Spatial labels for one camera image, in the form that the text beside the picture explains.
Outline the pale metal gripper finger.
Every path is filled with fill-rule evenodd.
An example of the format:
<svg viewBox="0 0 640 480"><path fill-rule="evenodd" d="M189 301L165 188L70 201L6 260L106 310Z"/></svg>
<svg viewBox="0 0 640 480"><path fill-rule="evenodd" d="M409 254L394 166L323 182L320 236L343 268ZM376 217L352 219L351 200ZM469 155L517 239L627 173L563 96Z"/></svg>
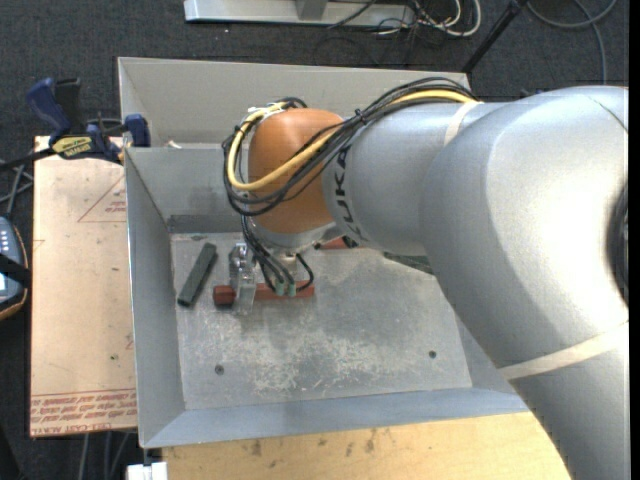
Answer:
<svg viewBox="0 0 640 480"><path fill-rule="evenodd" d="M228 254L229 278L231 282L245 279L249 274L248 246L245 242L238 242Z"/></svg>
<svg viewBox="0 0 640 480"><path fill-rule="evenodd" d="M235 278L235 298L232 311L238 315L248 315L253 310L257 282L254 268L249 265L240 267Z"/></svg>

